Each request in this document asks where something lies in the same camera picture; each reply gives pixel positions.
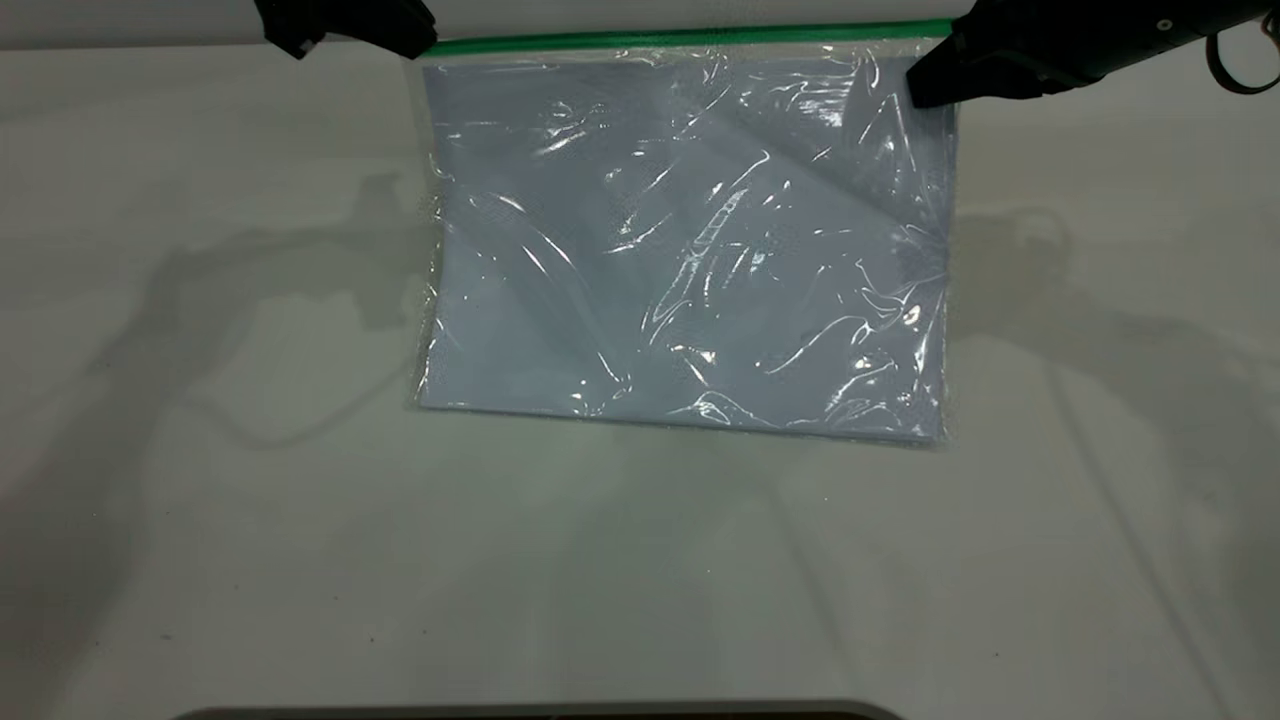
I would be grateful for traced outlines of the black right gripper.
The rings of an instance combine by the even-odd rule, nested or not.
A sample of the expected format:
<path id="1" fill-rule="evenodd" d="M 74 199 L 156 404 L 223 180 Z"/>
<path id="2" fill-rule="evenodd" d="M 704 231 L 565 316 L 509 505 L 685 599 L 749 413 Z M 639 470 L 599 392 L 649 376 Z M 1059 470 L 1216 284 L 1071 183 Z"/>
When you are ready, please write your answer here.
<path id="1" fill-rule="evenodd" d="M 1275 1 L 978 1 L 908 72 L 915 108 L 1025 100 L 1261 18 Z"/>

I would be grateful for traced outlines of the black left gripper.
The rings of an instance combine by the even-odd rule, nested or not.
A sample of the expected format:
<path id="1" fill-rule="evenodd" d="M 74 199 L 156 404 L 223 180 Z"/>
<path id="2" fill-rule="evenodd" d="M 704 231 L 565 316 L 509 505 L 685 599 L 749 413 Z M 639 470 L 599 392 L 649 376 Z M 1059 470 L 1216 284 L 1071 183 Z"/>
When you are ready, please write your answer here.
<path id="1" fill-rule="evenodd" d="M 296 60 L 330 32 L 413 60 L 438 42 L 425 1 L 253 1 L 265 40 Z"/>

